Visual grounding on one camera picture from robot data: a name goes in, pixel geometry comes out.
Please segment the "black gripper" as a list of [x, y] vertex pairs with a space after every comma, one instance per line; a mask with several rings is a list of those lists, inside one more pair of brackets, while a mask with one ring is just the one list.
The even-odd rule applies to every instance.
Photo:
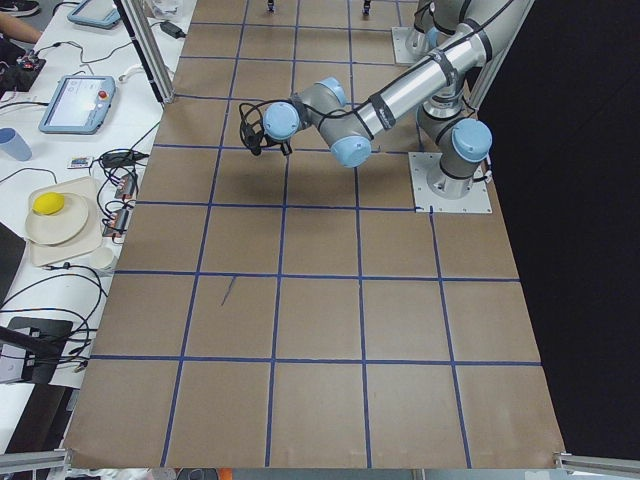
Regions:
[[241, 141], [254, 156], [259, 156], [265, 148], [278, 146], [283, 155], [292, 153], [288, 140], [274, 139], [262, 129], [260, 121], [255, 123], [241, 122]]

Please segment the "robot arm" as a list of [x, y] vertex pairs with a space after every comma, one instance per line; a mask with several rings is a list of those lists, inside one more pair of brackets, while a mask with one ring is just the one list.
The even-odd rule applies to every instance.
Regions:
[[352, 110], [346, 108], [344, 89], [333, 77], [286, 100], [243, 103], [240, 139], [254, 155], [273, 146], [288, 155], [291, 138], [314, 127], [337, 161], [355, 168], [371, 155], [378, 133], [413, 113], [441, 150], [426, 175], [429, 189], [445, 199], [461, 199], [476, 182], [478, 165], [492, 145], [489, 128], [462, 112], [466, 74], [497, 61], [530, 7], [528, 1], [421, 1], [415, 29], [422, 30], [424, 17], [430, 15], [445, 39], [428, 46], [408, 70]]
[[452, 36], [470, 6], [465, 0], [419, 1], [414, 13], [413, 32], [406, 46], [417, 56], [437, 46], [440, 35]]

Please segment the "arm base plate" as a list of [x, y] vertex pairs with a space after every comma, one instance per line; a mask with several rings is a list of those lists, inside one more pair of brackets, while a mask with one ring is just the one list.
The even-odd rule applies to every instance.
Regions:
[[414, 210], [418, 213], [491, 214], [482, 164], [466, 179], [449, 177], [441, 169], [441, 153], [408, 154]]
[[395, 63], [398, 65], [413, 65], [428, 51], [426, 34], [413, 27], [393, 27], [391, 37]]

